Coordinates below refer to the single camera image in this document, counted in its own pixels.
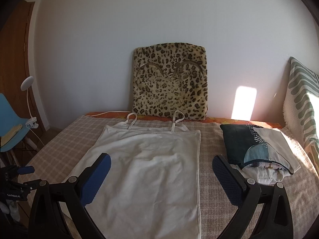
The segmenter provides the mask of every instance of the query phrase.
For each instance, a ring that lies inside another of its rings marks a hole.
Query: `folded clothing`
[[[11,138],[15,136],[16,133],[22,128],[22,125],[13,126],[10,131],[1,137],[1,147],[10,141]]]
[[[281,131],[251,124],[220,127],[228,162],[245,172],[244,177],[250,176],[261,184],[274,184],[300,168]]]

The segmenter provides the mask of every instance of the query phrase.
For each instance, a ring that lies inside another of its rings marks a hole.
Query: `metal screw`
[[[39,183],[40,186],[44,186],[45,184],[47,184],[46,180],[40,181],[40,183]]]
[[[254,184],[256,183],[255,180],[252,179],[252,178],[248,178],[248,179],[247,179],[247,182],[248,182],[249,184],[251,184],[251,185],[254,185]]]
[[[77,178],[75,176],[71,176],[69,179],[68,179],[69,182],[73,183],[73,182],[76,182],[77,181]]]
[[[281,188],[281,189],[284,187],[284,185],[281,182],[277,182],[277,186],[278,188]]]

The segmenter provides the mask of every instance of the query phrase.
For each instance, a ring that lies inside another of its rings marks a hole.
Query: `yellow cloth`
[[[10,129],[10,131],[5,134],[4,136],[1,137],[1,147],[3,147],[6,143],[8,143],[10,141],[11,138],[14,137],[14,135],[16,133],[18,133],[18,131],[22,128],[22,125],[19,124],[17,126],[13,126],[12,129]]]

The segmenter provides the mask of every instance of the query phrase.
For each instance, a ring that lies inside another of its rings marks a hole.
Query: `bed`
[[[43,179],[49,183],[62,182],[80,161],[87,150],[92,147],[101,134],[104,126],[114,125],[126,118],[128,113],[107,113],[98,117],[80,116],[59,135],[50,141],[30,162],[35,172],[21,175],[18,181]],[[135,125],[146,127],[163,127],[171,125],[169,119],[152,116],[138,116]],[[230,119],[206,118],[204,121],[183,121],[190,130],[201,131],[199,157],[200,208],[202,219],[202,238],[217,238],[226,227],[237,207],[230,204],[226,194],[212,171],[212,160],[215,155],[226,157],[221,123],[256,124],[267,128],[281,128],[276,123],[256,121],[238,121]],[[301,169],[283,180],[290,202],[294,238],[302,238],[319,214],[319,177],[300,144],[293,139],[287,128],[281,129]],[[31,205],[35,192],[28,197]],[[262,205],[258,205],[255,214],[243,235],[249,238],[257,222]],[[71,232],[74,227],[66,219]]]

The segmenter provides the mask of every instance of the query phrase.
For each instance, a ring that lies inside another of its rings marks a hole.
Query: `blue chair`
[[[27,120],[28,119],[22,119],[18,117],[5,96],[0,93],[0,136],[7,134],[13,126],[19,124],[22,125],[22,128],[18,131],[18,133],[16,133],[15,136],[11,138],[3,147],[0,147],[0,152],[10,151],[26,136],[29,131],[29,128],[26,127]]]

